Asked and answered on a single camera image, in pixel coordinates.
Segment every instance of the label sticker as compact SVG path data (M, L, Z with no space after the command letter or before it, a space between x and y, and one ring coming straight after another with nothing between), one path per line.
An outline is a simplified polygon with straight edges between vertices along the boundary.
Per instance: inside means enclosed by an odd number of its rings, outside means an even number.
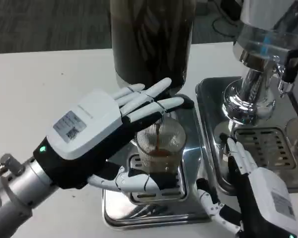
M272 192L276 211L295 220L292 204L286 198Z
M53 129L66 142L74 140L76 136L86 128L86 124L73 113L69 111L53 126Z

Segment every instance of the metal bolt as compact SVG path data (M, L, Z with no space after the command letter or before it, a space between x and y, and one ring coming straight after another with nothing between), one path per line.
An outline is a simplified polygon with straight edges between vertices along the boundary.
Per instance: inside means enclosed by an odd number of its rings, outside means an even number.
M18 162L12 155L4 154L0 158L0 164L8 168L15 176L23 174L25 166Z

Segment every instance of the white countertop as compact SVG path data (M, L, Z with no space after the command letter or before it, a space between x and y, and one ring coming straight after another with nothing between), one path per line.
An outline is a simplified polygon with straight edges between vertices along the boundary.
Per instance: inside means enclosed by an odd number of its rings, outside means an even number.
M242 65L232 43L193 45L187 81L181 92L195 98L204 78L237 76ZM25 161L53 122L93 88L116 91L112 50L0 55L0 156L9 152ZM291 194L298 220L298 194ZM236 206L235 198L224 198ZM118 232L101 217L101 190L59 190L33 211L14 238L233 237L213 223Z

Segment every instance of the gray carpet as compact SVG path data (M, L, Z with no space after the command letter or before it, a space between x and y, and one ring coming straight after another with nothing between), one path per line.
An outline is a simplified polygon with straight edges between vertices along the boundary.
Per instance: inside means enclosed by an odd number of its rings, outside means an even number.
M0 53L111 48L108 4L109 0L0 0ZM219 16L214 2L198 6L193 44L232 41L212 29ZM236 34L224 20L216 28Z

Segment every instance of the stainless steel base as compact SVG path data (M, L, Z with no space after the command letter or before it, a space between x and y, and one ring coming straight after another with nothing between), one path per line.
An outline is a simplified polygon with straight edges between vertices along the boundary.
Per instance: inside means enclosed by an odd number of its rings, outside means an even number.
M225 155L222 157L223 145L219 139L224 132L241 141L259 166L276 172L287 184L289 192L298 192L298 120L289 98L279 98L278 81L273 78L271 90L276 108L272 117L257 126L237 125L225 117L222 105L225 89L239 78L206 78L196 87L203 136L207 138L204 145L215 177L212 185L234 195L227 179L227 160ZM294 95L298 100L298 77Z
M144 166L139 155L133 155L130 159L130 167L141 170ZM177 185L174 188L160 190L156 193L138 193L129 194L129 200L136 205L155 204L158 202L170 202L184 200L187 196L187 184L183 176L183 165L178 167L176 174Z
M194 190L197 177L207 178L201 163L201 135L199 126L196 126L195 110L180 109L173 117L181 123L187 134L177 175L178 186L155 194L122 194L104 190L103 218L109 226L125 230L210 221ZM134 143L125 146L110 161L126 167L142 167Z

